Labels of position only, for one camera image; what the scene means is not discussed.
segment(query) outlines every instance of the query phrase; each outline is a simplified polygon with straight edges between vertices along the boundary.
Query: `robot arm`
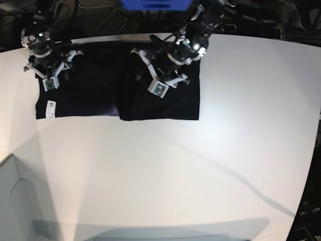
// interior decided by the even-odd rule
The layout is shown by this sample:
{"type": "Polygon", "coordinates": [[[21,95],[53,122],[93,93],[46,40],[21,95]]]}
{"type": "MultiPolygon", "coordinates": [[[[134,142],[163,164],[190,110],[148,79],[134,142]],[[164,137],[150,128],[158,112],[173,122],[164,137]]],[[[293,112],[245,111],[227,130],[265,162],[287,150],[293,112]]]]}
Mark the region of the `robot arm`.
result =
{"type": "Polygon", "coordinates": [[[170,87],[176,88],[179,82],[188,82],[187,75],[180,73],[180,68],[199,61],[205,56],[209,38],[220,24],[226,5],[235,6],[236,0],[199,0],[194,8],[194,15],[185,21],[173,43],[167,45],[155,35],[151,40],[161,51],[133,49],[148,66],[152,83],[148,90],[164,98],[170,87]]]}
{"type": "Polygon", "coordinates": [[[57,32],[57,16],[62,8],[62,0],[36,1],[36,12],[32,25],[21,33],[21,44],[30,53],[29,63],[24,70],[33,70],[43,80],[45,91],[59,87],[58,75],[63,70],[72,69],[71,61],[80,51],[60,53],[53,40],[57,32]]]}

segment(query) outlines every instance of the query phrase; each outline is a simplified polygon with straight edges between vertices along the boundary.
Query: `blue object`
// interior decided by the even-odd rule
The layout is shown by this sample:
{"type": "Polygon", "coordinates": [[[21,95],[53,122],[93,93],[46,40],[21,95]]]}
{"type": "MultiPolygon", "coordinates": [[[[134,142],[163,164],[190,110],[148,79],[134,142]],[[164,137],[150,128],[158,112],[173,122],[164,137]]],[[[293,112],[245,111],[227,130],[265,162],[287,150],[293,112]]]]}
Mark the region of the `blue object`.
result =
{"type": "Polygon", "coordinates": [[[130,11],[186,11],[192,0],[122,0],[123,7],[130,11]]]}

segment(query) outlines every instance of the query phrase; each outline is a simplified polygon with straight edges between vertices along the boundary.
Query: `folded garment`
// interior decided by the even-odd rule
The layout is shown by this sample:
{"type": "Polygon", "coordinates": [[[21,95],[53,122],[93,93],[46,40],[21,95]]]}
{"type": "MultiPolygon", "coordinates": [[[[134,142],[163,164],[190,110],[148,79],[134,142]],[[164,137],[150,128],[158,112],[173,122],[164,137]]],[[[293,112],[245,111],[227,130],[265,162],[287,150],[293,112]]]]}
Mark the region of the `folded garment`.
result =
{"type": "Polygon", "coordinates": [[[152,80],[132,48],[151,48],[142,43],[105,43],[78,47],[84,55],[73,59],[75,72],[59,75],[60,87],[45,92],[39,79],[40,96],[36,118],[65,116],[120,116],[122,120],[158,118],[198,120],[200,63],[184,66],[190,83],[178,83],[163,99],[147,88],[152,80]]]}

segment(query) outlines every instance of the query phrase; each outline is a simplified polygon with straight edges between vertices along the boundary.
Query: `clothing tag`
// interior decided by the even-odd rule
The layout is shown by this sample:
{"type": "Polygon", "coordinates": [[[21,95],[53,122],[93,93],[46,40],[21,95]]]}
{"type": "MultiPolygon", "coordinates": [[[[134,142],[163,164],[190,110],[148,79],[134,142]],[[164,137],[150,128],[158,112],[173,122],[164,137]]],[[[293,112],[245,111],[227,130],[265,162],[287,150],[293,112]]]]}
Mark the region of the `clothing tag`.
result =
{"type": "Polygon", "coordinates": [[[47,102],[46,118],[56,118],[56,103],[54,101],[48,100],[47,102]]]}

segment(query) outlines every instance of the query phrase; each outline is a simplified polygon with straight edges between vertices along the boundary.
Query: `white tabletop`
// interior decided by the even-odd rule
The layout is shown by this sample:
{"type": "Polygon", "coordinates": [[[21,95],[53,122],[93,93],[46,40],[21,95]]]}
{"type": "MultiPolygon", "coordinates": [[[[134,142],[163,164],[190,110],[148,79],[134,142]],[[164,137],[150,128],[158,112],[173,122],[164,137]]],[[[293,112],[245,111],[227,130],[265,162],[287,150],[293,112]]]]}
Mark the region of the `white tabletop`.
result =
{"type": "Polygon", "coordinates": [[[34,183],[35,219],[54,226],[56,239],[286,240],[319,121],[320,48],[214,35],[198,122],[36,121],[27,59],[24,49],[0,54],[0,151],[34,183]]]}

